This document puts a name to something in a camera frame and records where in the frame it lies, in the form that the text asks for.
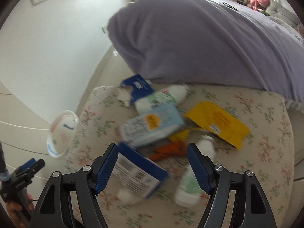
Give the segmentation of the person's left hand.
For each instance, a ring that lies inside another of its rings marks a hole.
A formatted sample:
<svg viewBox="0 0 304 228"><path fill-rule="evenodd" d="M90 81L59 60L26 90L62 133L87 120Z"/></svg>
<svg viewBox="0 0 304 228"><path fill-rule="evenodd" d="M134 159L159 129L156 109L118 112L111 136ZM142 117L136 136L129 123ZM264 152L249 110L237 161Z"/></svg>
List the person's left hand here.
<svg viewBox="0 0 304 228"><path fill-rule="evenodd" d="M33 204L33 198L30 194L27 194L27 200L28 200L28 208L33 211L34 210L34 204ZM18 212L22 210L22 207L20 204L9 201L6 203L6 209L8 212L8 215L11 219L11 221L14 223L14 225L17 228L26 228L27 226L23 223L23 221L20 219Z"/></svg>

